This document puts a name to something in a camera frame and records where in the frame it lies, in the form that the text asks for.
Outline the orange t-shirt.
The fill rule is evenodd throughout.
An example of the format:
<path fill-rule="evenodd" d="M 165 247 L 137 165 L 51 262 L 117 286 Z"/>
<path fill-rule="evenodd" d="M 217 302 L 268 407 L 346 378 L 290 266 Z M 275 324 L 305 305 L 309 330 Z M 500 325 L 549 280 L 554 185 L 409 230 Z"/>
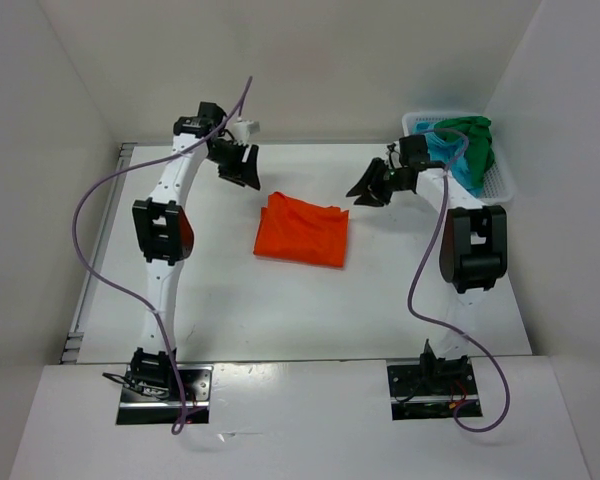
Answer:
<path fill-rule="evenodd" d="M 318 206 L 281 192 L 261 209 L 253 254 L 268 259 L 343 268 L 349 211 Z"/>

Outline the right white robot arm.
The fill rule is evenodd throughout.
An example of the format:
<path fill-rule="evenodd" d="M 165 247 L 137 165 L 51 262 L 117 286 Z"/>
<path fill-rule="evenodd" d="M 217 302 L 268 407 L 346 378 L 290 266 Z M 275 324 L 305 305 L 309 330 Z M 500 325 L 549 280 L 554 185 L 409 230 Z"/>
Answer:
<path fill-rule="evenodd" d="M 446 329 L 451 343 L 447 351 L 425 346 L 414 385 L 397 397 L 401 403 L 425 391 L 439 393 L 447 386 L 457 387 L 469 364 L 467 346 L 487 358 L 493 356 L 474 338 L 470 322 L 476 307 L 507 271 L 507 214 L 502 206 L 474 197 L 453 177 L 452 167 L 470 146 L 466 135 L 460 134 L 458 140 L 451 158 L 442 160 L 430 152 L 424 134 L 404 136 L 388 146 L 386 158 L 372 159 L 347 193 L 359 206 L 385 207 L 394 193 L 410 191 L 438 214 L 432 238 L 409 286 L 407 308 L 415 318 Z M 443 320 L 415 311 L 416 287 L 433 254 L 438 256 L 442 279 L 455 292 Z"/>

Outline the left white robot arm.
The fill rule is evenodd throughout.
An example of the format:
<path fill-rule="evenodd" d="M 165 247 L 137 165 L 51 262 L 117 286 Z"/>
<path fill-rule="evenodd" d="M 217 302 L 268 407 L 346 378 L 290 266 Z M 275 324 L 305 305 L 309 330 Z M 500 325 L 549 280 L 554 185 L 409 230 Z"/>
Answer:
<path fill-rule="evenodd" d="M 261 188 L 257 172 L 259 147 L 249 142 L 260 131 L 257 121 L 230 120 L 215 103 L 202 102 L 195 116 L 181 117 L 173 126 L 171 154 L 157 185 L 145 199 L 134 202 L 132 218 L 139 248 L 146 261 L 149 302 L 133 354 L 127 381 L 156 399 L 179 394 L 175 307 L 184 261 L 194 246 L 194 231 L 185 205 L 193 180 L 206 160 L 217 165 L 220 178 L 240 187 Z"/>

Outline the green t-shirt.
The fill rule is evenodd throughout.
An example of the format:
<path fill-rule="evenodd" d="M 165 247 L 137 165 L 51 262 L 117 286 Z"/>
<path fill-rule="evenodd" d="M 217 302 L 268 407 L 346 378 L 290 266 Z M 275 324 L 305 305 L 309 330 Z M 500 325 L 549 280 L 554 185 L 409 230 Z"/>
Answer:
<path fill-rule="evenodd" d="M 491 120 L 484 116 L 463 116 L 450 118 L 435 124 L 435 135 L 450 147 L 452 154 L 462 146 L 463 140 L 450 132 L 450 129 L 461 132 L 469 140 L 463 155 L 451 165 L 454 178 L 472 195 L 480 196 L 484 187 L 486 173 L 495 162 L 490 131 Z"/>

